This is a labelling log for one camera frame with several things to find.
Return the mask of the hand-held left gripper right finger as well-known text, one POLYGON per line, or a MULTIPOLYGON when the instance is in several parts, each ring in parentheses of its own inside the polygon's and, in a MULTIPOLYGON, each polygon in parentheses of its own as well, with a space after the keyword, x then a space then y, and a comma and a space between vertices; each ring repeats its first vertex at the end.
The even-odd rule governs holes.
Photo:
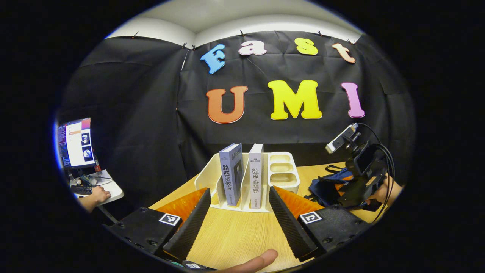
POLYGON ((269 203, 299 261, 307 261, 342 248, 371 224, 338 204, 322 207, 276 186, 269 190, 269 203))

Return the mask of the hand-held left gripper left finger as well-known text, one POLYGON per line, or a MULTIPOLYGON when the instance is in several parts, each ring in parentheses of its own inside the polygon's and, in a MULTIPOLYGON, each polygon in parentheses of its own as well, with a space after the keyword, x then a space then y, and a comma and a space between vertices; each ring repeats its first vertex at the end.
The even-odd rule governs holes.
POLYGON ((156 210, 141 207, 106 228, 147 253, 181 262, 192 249, 210 205, 211 191, 202 188, 156 210))

